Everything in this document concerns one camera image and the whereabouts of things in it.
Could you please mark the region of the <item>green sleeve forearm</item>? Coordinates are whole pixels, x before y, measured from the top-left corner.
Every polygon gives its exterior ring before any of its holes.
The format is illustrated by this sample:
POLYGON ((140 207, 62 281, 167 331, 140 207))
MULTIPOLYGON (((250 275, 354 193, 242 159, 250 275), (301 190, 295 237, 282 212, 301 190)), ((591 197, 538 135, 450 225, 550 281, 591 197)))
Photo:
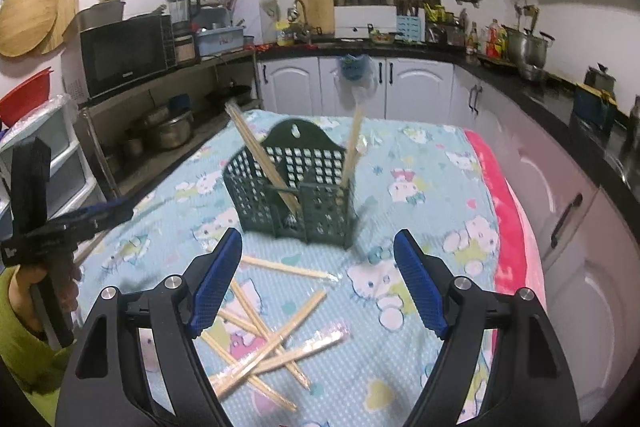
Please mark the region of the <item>green sleeve forearm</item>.
POLYGON ((1 358, 25 398, 53 426, 73 347, 53 350, 43 335, 33 333, 18 318, 10 301, 17 270, 6 268, 1 274, 1 358))

